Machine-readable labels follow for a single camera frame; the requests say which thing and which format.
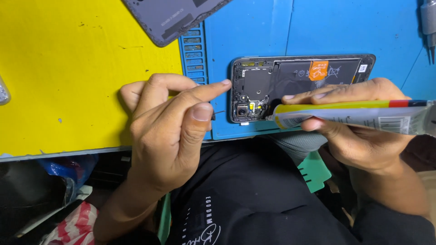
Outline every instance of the black t-shirt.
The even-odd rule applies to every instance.
[[[289,156],[266,139],[202,149],[195,175],[171,193],[171,215],[168,245],[436,244],[431,222],[376,203],[347,229],[309,192]]]

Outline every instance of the person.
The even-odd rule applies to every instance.
[[[311,194],[290,156],[270,139],[255,137],[201,147],[211,130],[209,101],[229,80],[197,86],[187,77],[154,74],[121,88],[133,112],[132,167],[101,209],[96,244],[160,244],[138,228],[171,192],[172,226],[166,244],[436,244],[421,180],[400,153],[412,136],[310,118],[304,131],[328,140],[331,154],[349,168],[361,200],[347,229]],[[180,93],[168,100],[168,91]],[[384,78],[328,86],[284,104],[410,99]]]

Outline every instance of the hand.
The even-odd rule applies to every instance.
[[[328,104],[364,100],[410,99],[391,81],[375,78],[348,86],[329,86],[295,96],[284,96],[283,104]],[[305,131],[316,130],[327,140],[340,162],[368,172],[386,174],[400,163],[399,155],[413,136],[347,126],[312,117],[301,123]]]
[[[229,80],[198,86],[177,74],[153,74],[148,82],[124,85],[121,95],[133,111],[132,168],[128,181],[169,192],[195,173],[203,137],[211,129],[208,101],[228,91]],[[180,93],[168,100],[169,90]]]

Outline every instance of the orange sticker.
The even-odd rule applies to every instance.
[[[309,69],[309,79],[319,81],[327,76],[328,61],[311,61]]]

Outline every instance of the yellow glue tube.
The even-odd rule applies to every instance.
[[[436,137],[436,100],[374,100],[323,105],[278,105],[267,120],[281,129],[310,117],[407,135]]]

